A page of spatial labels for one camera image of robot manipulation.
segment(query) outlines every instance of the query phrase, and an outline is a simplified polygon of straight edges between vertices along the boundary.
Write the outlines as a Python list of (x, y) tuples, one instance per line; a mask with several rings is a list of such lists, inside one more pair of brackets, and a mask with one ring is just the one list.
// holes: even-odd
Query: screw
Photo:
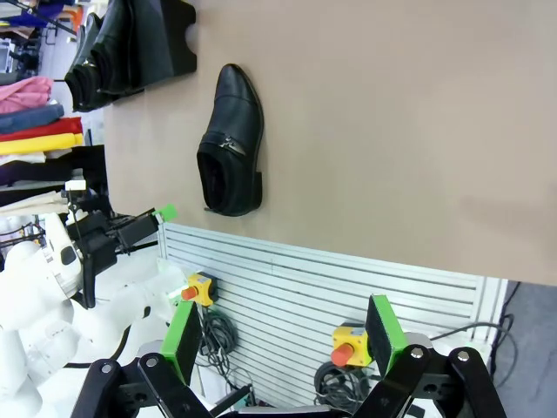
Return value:
[(460, 351), (457, 357), (460, 361), (470, 360), (470, 355), (466, 351)]
[(157, 363), (158, 363), (157, 357), (151, 357), (150, 359), (147, 360), (145, 364), (147, 365), (147, 367), (155, 367)]
[(414, 350), (412, 350), (412, 352), (410, 353), (410, 355), (414, 358), (414, 359), (421, 359), (424, 356), (424, 352), (421, 351), (421, 348), (415, 348)]

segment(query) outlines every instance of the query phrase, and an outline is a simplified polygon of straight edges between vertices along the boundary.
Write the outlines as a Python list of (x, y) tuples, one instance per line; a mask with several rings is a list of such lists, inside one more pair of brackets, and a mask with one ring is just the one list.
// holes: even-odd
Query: orange object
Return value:
[(188, 287), (182, 291), (183, 300), (192, 300), (198, 295), (198, 290), (195, 287)]
[(342, 344), (331, 353), (331, 361), (337, 367), (344, 367), (354, 355), (354, 347), (350, 344)]

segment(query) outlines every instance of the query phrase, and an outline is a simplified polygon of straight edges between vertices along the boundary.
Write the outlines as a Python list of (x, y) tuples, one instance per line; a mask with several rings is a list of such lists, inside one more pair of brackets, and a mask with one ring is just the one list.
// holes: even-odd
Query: table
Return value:
[[(115, 210), (557, 284), (557, 5), (541, 0), (198, 0), (198, 72), (106, 111)], [(220, 68), (265, 112), (264, 202), (206, 212), (196, 151)]]

